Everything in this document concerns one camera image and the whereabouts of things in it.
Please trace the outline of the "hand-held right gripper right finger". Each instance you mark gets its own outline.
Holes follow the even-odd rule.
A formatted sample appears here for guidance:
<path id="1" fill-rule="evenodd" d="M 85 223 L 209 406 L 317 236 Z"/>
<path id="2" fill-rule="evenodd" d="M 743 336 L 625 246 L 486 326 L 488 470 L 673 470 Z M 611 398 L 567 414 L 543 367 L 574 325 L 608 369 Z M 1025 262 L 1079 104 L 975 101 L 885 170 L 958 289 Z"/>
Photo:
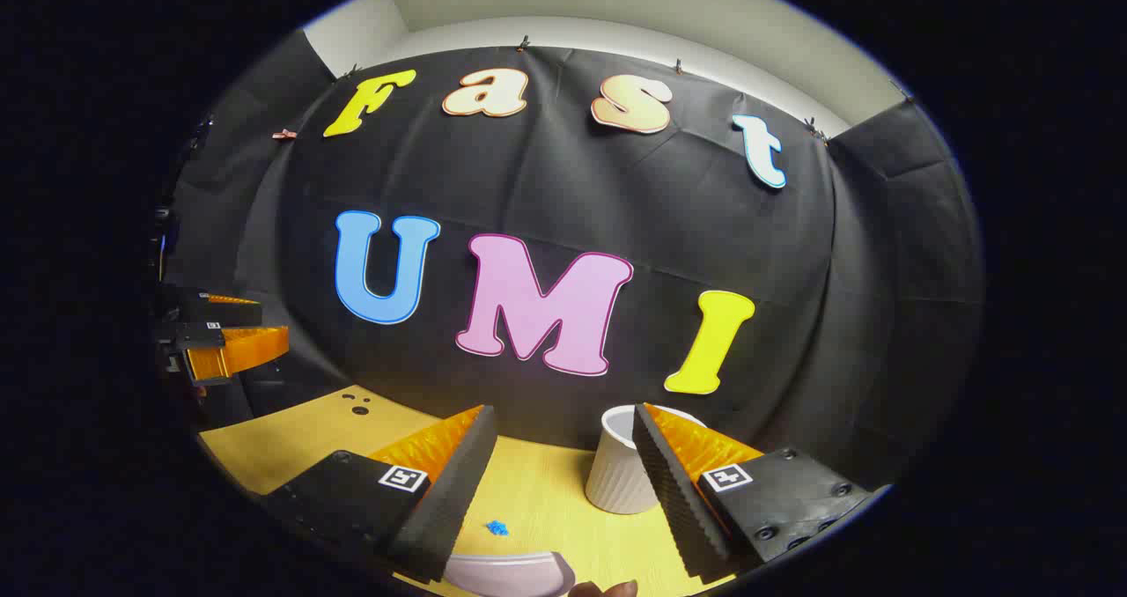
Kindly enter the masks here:
<path id="1" fill-rule="evenodd" d="M 818 542 L 880 491 L 804 449 L 761 452 L 649 403 L 633 409 L 632 439 L 687 574 L 743 574 Z"/>

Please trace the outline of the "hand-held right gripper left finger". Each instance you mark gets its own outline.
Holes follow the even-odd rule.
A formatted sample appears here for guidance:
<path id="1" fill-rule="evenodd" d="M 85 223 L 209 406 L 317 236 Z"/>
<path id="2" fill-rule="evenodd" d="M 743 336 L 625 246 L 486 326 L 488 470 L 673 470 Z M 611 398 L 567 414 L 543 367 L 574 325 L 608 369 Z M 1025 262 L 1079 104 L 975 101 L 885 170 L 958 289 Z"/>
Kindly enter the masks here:
<path id="1" fill-rule="evenodd" d="M 353 564 L 440 581 L 496 442 L 494 406 L 474 406 L 370 455 L 334 449 L 261 505 Z"/>

